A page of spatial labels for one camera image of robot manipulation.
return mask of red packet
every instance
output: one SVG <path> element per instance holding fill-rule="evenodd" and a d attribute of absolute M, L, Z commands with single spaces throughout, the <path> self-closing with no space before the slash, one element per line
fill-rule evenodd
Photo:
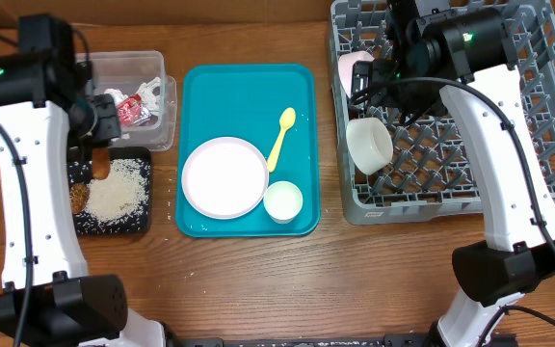
<path fill-rule="evenodd" d="M 138 125 L 150 117 L 148 110 L 143 106 L 143 100 L 138 94 L 134 94 L 117 106 L 121 126 Z"/>

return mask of small white bowl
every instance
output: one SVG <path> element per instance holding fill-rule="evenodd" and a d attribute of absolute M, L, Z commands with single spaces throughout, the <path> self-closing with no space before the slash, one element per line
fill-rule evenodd
<path fill-rule="evenodd" d="M 301 190 L 287 181 L 280 181 L 267 188 L 263 204 L 269 216 L 279 224 L 292 222 L 304 206 Z"/>
<path fill-rule="evenodd" d="M 393 156 L 391 134 L 377 118 L 349 121 L 346 146 L 357 168 L 367 175 L 384 168 Z"/>

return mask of plastic storage box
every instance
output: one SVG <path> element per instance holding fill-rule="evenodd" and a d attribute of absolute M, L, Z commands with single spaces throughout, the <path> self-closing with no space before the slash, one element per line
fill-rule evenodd
<path fill-rule="evenodd" d="M 454 15 L 486 6 L 506 20 L 519 55 L 524 117 L 541 169 L 555 200 L 555 15 L 548 0 L 470 0 Z M 421 118 L 399 126 L 399 112 L 348 107 L 337 72 L 340 55 L 367 50 L 376 58 L 391 54 L 386 40 L 384 1 L 337 0 L 328 31 L 330 76 L 337 122 L 337 160 L 344 216 L 355 225 L 422 222 L 434 217 L 482 211 L 462 139 L 454 121 Z M 346 147 L 349 120 L 380 118 L 393 138 L 391 164 L 373 175 L 355 167 Z"/>
<path fill-rule="evenodd" d="M 77 54 L 76 59 L 84 61 L 85 54 Z M 119 89 L 131 96 L 142 83 L 160 77 L 160 114 L 139 126 L 123 127 L 121 139 L 115 141 L 113 147 L 169 149 L 174 138 L 177 91 L 174 79 L 166 74 L 162 54 L 157 51 L 101 52 L 92 53 L 90 59 L 93 61 L 96 93 Z"/>

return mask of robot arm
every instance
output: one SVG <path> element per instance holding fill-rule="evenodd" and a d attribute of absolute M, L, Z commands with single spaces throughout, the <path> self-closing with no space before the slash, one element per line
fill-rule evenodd
<path fill-rule="evenodd" d="M 415 117 L 444 116 L 446 107 L 455 120 L 479 187 L 486 241 L 454 251 L 460 289 L 449 311 L 431 327 L 425 346 L 473 346 L 501 307 L 515 304 L 555 274 L 555 258 L 536 224 L 524 172 L 532 177 L 552 240 L 555 204 L 523 115 L 515 47 L 500 13 L 488 8 L 456 16 L 442 0 L 388 3 L 394 25 L 389 35 L 399 50 L 394 56 L 400 58 L 356 63 L 353 86 L 362 81 L 371 88 L 355 89 L 352 101 L 365 101 L 365 107 L 399 108 Z M 454 86 L 405 81 L 412 77 L 457 80 L 498 105 L 514 127 L 527 165 L 522 167 L 506 124 L 486 102 Z M 404 80 L 383 89 L 400 78 Z"/>
<path fill-rule="evenodd" d="M 532 140 L 523 115 L 519 78 L 516 69 L 501 65 L 475 72 L 475 81 L 469 86 L 497 103 L 515 125 L 515 132 L 526 145 L 527 170 L 533 176 L 543 216 L 555 240 L 555 203 L 545 184 L 537 153 L 530 146 Z M 488 248 L 513 253 L 515 245 L 525 245 L 528 249 L 543 245 L 541 231 L 531 223 L 533 211 L 515 145 L 499 118 L 477 97 L 455 87 L 442 88 L 440 96 L 462 134 L 479 187 Z M 500 307 L 513 305 L 523 296 L 517 291 L 484 307 L 460 288 L 449 311 L 438 321 L 438 332 L 446 346 L 476 345 L 491 316 Z"/>
<path fill-rule="evenodd" d="M 172 344 L 165 326 L 127 307 L 117 276 L 89 276 L 72 222 L 66 153 L 70 147 L 105 148 L 120 136 L 113 98 L 81 96 L 92 78 L 91 63 L 76 64 L 67 23 L 33 15 L 22 17 L 18 27 L 19 53 L 0 57 L 0 124 L 26 177 L 34 273 L 32 287 L 25 288 L 25 264 L 32 259 L 25 259 L 15 164 L 0 134 L 7 241 L 0 332 L 15 336 L 20 301 L 29 296 L 31 313 L 21 327 L 29 346 Z"/>

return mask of gray dish rack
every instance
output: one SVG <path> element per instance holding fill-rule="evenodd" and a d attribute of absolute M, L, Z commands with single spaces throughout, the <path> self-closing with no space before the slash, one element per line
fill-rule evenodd
<path fill-rule="evenodd" d="M 549 0 L 470 0 L 458 14 L 493 6 L 513 35 L 522 75 L 524 117 L 541 169 L 555 200 L 555 15 Z M 386 39 L 384 1 L 337 0 L 331 6 L 328 53 L 337 122 L 337 160 L 344 217 L 354 225 L 429 221 L 435 217 L 482 212 L 476 182 L 459 131 L 450 116 L 421 118 L 398 125 L 395 109 L 348 107 L 337 59 L 367 50 L 376 58 L 391 54 Z M 391 163 L 372 175 L 361 173 L 346 146 L 349 120 L 377 117 L 393 138 Z"/>

